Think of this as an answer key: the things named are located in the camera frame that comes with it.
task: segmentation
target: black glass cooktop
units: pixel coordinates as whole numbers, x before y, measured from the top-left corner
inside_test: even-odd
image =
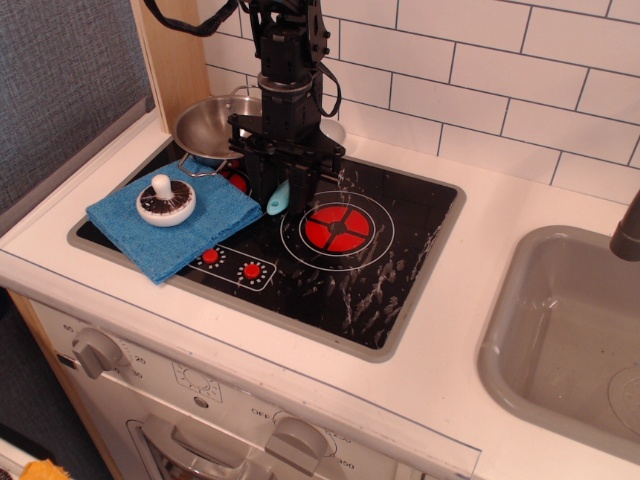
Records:
[[[182,155],[171,143],[131,180]],[[225,176],[247,188],[241,170]],[[347,157],[338,184],[320,180],[303,214],[265,214],[167,283],[370,361],[384,359],[463,198],[456,187]],[[70,241],[135,268],[86,219]]]

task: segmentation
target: burner ring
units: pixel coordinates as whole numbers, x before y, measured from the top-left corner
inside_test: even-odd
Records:
[[[395,238],[391,215],[380,203],[347,191],[320,192],[301,219],[284,215],[280,237],[300,263],[333,272],[364,268],[389,251]]]
[[[367,248],[376,234],[373,218],[355,205],[325,203],[307,212],[299,235],[311,250],[322,255],[352,255]]]

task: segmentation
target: tile backsplash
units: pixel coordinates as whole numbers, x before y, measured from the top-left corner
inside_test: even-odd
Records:
[[[198,0],[208,18],[224,0]],[[349,133],[629,203],[640,0],[323,0]],[[248,16],[205,39],[211,92],[260,70]],[[325,108],[335,86],[325,81]]]

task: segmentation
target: light blue object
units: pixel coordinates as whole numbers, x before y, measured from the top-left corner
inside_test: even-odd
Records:
[[[188,160],[193,172],[209,167]],[[145,222],[136,210],[140,192],[164,173],[193,187],[198,199],[193,213],[180,225],[162,228]],[[191,178],[178,162],[160,168],[87,208],[89,219],[154,283],[159,284],[262,216],[257,202],[221,175]]]
[[[267,203],[267,213],[269,215],[278,215],[289,206],[289,180],[285,180],[280,184],[276,191],[273,192],[269,203]]]

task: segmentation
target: wooden side panel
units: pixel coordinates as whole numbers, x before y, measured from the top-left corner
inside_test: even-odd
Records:
[[[29,300],[14,292],[9,292],[9,295],[11,296],[13,303],[15,303],[16,308],[20,312],[20,315],[22,315],[24,322],[29,327],[29,330],[31,331],[31,334],[40,347],[40,350],[42,350],[42,353],[49,363],[49,366],[53,370],[56,378],[58,379],[58,382],[60,382],[60,385],[62,385],[64,392],[67,394],[67,397],[69,397],[73,408],[78,413],[80,420],[82,420],[82,423],[87,429],[87,432],[93,440],[93,443],[95,443],[98,452],[100,452],[100,455],[104,459],[107,468],[109,468],[111,475],[113,475],[114,480],[125,480],[122,477],[120,470],[116,466],[116,463],[113,461],[113,458],[109,453],[109,449],[102,441],[102,437],[98,433],[98,429],[91,421],[89,412],[87,411],[87,408],[85,407],[82,400],[80,400],[80,396],[73,386],[73,383],[71,383],[71,380],[67,377],[67,374],[64,371],[64,367],[58,361],[53,345],[51,345],[49,337],[42,327],[38,315],[29,303]]]
[[[195,0],[157,0],[165,17],[200,23]],[[180,114],[210,95],[202,39],[160,25],[142,0],[131,0],[156,106],[171,133]]]

